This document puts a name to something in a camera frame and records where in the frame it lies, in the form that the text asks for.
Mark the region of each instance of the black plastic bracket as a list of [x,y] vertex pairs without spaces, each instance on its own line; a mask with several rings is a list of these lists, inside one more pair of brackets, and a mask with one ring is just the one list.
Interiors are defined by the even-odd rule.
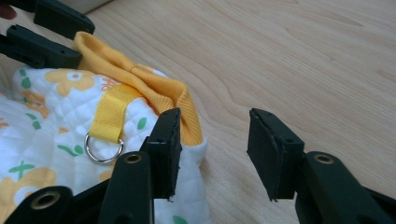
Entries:
[[295,166],[304,158],[304,142],[276,115],[250,110],[247,154],[270,200],[293,199]]
[[247,153],[270,200],[293,199],[300,223],[396,223],[396,201],[361,186],[345,165],[304,143],[275,115],[250,111]]
[[[93,22],[73,8],[56,0],[0,0],[20,9],[35,12],[34,23],[73,39],[78,31],[93,34]],[[0,35],[0,53],[34,68],[78,68],[81,54],[41,35],[13,25],[7,36]]]
[[78,68],[82,55],[19,25],[0,35],[0,52],[34,68]]
[[28,12],[34,12],[34,23],[59,35],[73,39],[76,32],[93,34],[93,22],[73,8],[56,0],[0,0]]

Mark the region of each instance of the light wood surface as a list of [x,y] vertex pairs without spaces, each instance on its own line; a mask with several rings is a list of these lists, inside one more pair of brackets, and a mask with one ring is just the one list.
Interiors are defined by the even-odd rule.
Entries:
[[[108,45],[190,87],[214,223],[298,223],[294,202],[269,202],[247,156],[251,107],[396,198],[395,1],[116,0],[89,17]],[[29,18],[11,23],[70,45]],[[0,65],[3,82],[19,66]]]

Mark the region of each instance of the quilted fabric bag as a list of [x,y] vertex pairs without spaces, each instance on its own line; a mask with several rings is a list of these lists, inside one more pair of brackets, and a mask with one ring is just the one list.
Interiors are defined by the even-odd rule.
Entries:
[[[159,114],[181,110],[176,195],[154,201],[155,222],[211,223],[199,170],[207,142],[186,86],[92,35],[78,33],[74,48],[83,55],[78,70],[24,66],[15,72],[12,90],[0,89],[0,222],[38,189],[66,186],[79,194],[111,177],[113,166],[93,163],[84,138],[103,95],[123,85],[139,93],[126,106],[126,152],[139,150]],[[108,141],[92,144],[103,158],[111,158],[117,147]]]

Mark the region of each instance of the yellow flower pattern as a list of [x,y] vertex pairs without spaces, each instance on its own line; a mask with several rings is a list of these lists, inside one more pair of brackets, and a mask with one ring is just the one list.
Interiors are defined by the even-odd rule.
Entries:
[[17,182],[9,177],[3,178],[0,182],[0,223],[4,223],[6,218],[17,208],[15,201],[18,194],[22,194],[22,197],[26,198],[33,193],[30,189],[53,186],[55,180],[56,173],[46,167],[29,171]]
[[27,107],[39,112],[44,119],[48,117],[49,111],[46,108],[46,98],[43,95],[31,91],[24,91],[22,95]]
[[56,91],[66,97],[72,89],[85,91],[94,84],[94,73],[88,71],[76,71],[72,69],[58,69],[48,72],[45,79],[51,83],[57,83]]
[[0,117],[0,129],[2,129],[3,127],[7,127],[8,123],[4,122],[4,119]]

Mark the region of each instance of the metal screw hole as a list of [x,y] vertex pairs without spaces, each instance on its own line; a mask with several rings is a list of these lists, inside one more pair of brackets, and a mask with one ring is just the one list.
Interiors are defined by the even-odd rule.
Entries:
[[321,162],[323,164],[333,164],[334,163],[334,160],[331,157],[323,155],[323,154],[316,155],[314,158],[316,161]]
[[140,155],[131,155],[131,156],[125,158],[125,162],[127,162],[127,163],[137,163],[141,160],[142,160],[142,157]]
[[42,193],[32,201],[32,208],[35,210],[48,208],[58,202],[60,198],[61,194],[57,191]]

